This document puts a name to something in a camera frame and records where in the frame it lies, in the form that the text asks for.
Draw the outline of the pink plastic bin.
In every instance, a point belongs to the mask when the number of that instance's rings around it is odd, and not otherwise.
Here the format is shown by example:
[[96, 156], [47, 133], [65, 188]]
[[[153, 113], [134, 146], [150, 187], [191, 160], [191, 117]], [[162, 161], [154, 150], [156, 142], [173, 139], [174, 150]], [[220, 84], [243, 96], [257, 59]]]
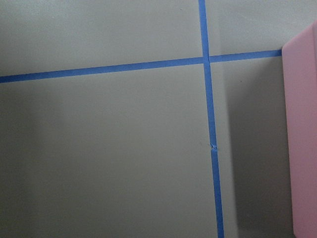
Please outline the pink plastic bin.
[[282, 48], [293, 232], [317, 236], [317, 23]]

